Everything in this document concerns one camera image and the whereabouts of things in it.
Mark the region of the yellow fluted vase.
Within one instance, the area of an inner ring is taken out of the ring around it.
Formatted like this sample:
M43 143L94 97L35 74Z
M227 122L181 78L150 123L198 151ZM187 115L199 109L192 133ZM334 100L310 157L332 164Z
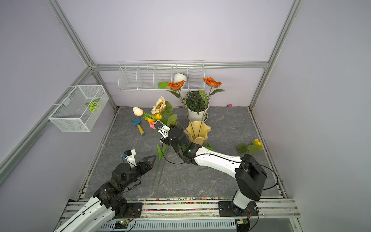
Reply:
M184 132L192 143L203 146L211 130L212 128L204 121L191 121Z

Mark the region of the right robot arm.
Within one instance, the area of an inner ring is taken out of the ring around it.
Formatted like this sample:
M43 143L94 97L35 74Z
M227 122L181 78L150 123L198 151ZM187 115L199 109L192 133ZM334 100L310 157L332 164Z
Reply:
M249 216L257 212L254 210L254 201L261 199L267 173L252 155L224 155L190 142L178 127L169 128L158 122L156 128L162 135L161 141L170 145L185 163L206 166L236 180L238 190L232 201L228 205L219 204L222 207L219 213L221 217Z

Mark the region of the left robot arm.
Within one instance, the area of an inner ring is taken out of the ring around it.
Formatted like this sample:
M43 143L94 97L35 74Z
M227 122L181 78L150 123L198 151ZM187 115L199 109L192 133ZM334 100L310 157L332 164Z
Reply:
M142 206L128 203L123 194L141 184L141 176L153 168L156 158L153 155L136 164L132 161L119 164L112 172L111 179L100 186L88 202L56 231L95 232L116 218L127 218L129 221L139 218Z

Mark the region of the orange gerbera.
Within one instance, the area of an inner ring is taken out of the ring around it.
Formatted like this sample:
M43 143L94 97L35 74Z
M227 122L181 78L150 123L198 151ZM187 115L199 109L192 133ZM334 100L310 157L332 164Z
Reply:
M183 107L185 108L186 110L186 116L187 116L187 119L188 119L188 124L191 126L191 131L189 132L191 134L191 137L193 139L195 139L195 132L194 132L194 128L193 128L193 125L190 121L190 118L189 118L189 113L188 113L188 110L186 108L186 103L185 103L185 99L182 97L181 95L181 89L183 87L183 85L186 83L186 81L180 81L180 82L170 82L168 84L168 89L169 89L169 92L171 94L173 94L175 97L177 97L181 103L183 104Z
M203 81L209 87L209 92L207 93L205 90L198 90L197 110L199 111L199 121L201 122L204 122L204 117L209 107L211 96L219 92L224 92L223 89L220 89L222 82L215 81L211 77L205 77Z

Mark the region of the cream gerbera flower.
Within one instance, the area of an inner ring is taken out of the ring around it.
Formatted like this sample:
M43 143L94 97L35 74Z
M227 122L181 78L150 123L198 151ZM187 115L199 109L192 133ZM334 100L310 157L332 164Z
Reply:
M160 97L156 104L152 108L152 115L162 114L163 118L160 120L162 123L166 124L168 127L178 126L181 129L185 127L178 121L178 115L173 113L173 106L165 98Z

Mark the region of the white tulip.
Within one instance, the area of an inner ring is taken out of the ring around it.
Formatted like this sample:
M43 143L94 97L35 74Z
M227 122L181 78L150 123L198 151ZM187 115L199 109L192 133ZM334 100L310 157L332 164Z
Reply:
M163 172L164 172L164 166L166 163L165 156L166 156L168 149L169 149L168 145L164 145L164 144L161 144L161 146L157 145L158 162L156 165L156 170L155 170L154 178L153 178L152 185L151 185L152 188L158 187L161 182Z

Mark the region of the pink tulip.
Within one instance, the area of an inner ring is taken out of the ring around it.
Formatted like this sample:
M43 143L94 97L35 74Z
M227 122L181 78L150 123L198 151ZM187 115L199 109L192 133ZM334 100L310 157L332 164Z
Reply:
M155 115L149 115L148 113L144 112L141 108L139 107L133 107L133 113L135 116L144 116L144 117L148 117L148 118L152 118L153 120L155 120Z
M156 127L155 127L155 123L154 123L154 122L151 122L151 123L150 123L150 127L151 127L152 129L154 129L154 130L157 130Z

